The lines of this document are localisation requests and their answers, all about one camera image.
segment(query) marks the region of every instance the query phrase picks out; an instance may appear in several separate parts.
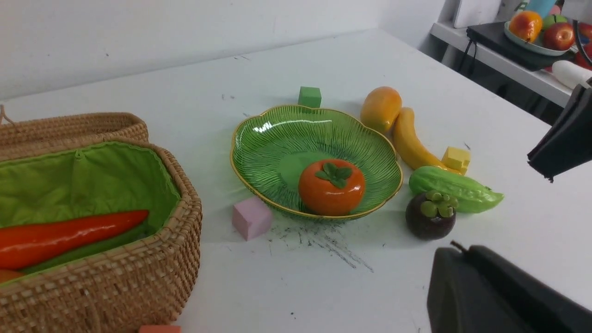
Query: green glass bowl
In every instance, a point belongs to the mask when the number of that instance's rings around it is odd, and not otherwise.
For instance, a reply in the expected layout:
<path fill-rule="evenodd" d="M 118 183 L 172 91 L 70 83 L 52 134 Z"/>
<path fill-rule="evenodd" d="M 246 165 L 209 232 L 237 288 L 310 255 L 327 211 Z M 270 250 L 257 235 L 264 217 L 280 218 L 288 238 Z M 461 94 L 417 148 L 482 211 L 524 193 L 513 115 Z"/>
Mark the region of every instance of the green glass bowl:
<path fill-rule="evenodd" d="M 344 159 L 364 175 L 364 197 L 350 215 L 316 215 L 300 200 L 300 174 L 327 158 Z M 230 164 L 251 192 L 296 219 L 358 219 L 379 209 L 403 184 L 397 154 L 385 136 L 346 113 L 326 108 L 281 105 L 244 120 L 233 134 Z"/>

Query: mangosteen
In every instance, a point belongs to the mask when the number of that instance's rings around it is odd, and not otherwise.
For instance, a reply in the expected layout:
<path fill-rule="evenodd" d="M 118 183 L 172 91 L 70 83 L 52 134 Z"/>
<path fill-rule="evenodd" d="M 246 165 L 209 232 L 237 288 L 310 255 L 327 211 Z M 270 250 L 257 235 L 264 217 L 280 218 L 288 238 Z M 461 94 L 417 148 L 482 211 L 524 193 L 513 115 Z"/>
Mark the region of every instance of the mangosteen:
<path fill-rule="evenodd" d="M 417 238 L 432 241 L 444 238 L 456 222 L 458 200 L 438 191 L 416 195 L 405 210 L 407 227 Z"/>

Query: yellow cube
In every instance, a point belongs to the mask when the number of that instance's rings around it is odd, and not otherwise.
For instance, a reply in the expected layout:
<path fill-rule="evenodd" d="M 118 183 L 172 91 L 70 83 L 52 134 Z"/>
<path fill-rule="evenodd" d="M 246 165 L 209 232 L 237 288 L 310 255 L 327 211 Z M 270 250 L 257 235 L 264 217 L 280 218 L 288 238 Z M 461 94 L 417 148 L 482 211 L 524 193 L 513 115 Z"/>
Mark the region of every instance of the yellow cube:
<path fill-rule="evenodd" d="M 448 147 L 442 157 L 442 163 L 450 169 L 460 171 L 461 174 L 466 174 L 471 163 L 471 152 L 465 149 Z"/>

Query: foam block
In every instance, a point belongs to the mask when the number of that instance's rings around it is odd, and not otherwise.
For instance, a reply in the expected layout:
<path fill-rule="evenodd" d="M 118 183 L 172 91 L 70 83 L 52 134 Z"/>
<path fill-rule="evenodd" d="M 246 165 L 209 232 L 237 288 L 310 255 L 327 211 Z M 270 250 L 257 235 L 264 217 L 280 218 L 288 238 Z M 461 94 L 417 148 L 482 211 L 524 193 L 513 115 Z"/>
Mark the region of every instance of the foam block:
<path fill-rule="evenodd" d="M 471 153 L 465 149 L 448 147 L 442 157 L 442 163 L 450 169 L 460 171 L 464 175 L 469 168 L 469 163 L 471 163 Z"/>
<path fill-rule="evenodd" d="M 181 333 L 181 326 L 173 325 L 144 325 L 138 333 Z"/>
<path fill-rule="evenodd" d="M 321 89 L 315 87 L 300 87 L 298 105 L 310 108 L 321 107 Z"/>
<path fill-rule="evenodd" d="M 234 205 L 232 225 L 245 241 L 259 237 L 271 228 L 273 214 L 258 197 L 251 197 Z"/>

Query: blue object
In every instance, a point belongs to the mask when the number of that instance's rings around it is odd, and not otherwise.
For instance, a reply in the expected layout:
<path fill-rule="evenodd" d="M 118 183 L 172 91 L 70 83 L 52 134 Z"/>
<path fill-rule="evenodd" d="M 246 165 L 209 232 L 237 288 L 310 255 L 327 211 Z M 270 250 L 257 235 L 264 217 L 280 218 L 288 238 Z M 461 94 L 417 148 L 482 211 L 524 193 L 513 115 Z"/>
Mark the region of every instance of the blue object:
<path fill-rule="evenodd" d="M 556 2 L 557 0 L 530 0 L 524 10 L 537 12 L 540 17 L 545 18 L 549 16 L 551 9 L 553 9 Z"/>

